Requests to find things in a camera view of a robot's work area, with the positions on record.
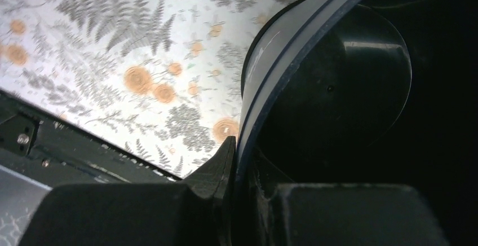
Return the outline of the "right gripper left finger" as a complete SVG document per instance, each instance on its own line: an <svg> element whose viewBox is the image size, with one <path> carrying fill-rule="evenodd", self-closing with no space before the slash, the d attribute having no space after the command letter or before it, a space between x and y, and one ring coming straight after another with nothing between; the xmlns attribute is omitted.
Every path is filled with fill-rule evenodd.
<svg viewBox="0 0 478 246"><path fill-rule="evenodd" d="M230 245L236 139L180 182L70 184L40 203L20 245Z"/></svg>

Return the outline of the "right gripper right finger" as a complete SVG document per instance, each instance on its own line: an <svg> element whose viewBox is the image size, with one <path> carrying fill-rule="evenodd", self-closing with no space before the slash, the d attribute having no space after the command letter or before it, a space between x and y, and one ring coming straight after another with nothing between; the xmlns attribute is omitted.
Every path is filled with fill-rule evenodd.
<svg viewBox="0 0 478 246"><path fill-rule="evenodd" d="M261 245L448 245L417 190L405 185L294 183L254 163Z"/></svg>

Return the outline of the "dark blue round bin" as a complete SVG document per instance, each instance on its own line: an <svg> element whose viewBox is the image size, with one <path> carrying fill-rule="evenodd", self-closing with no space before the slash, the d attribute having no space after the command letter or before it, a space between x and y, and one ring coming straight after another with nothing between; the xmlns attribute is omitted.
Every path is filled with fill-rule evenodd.
<svg viewBox="0 0 478 246"><path fill-rule="evenodd" d="M241 80L234 245L261 245L254 163L294 183L414 188L477 244L477 0L297 0Z"/></svg>

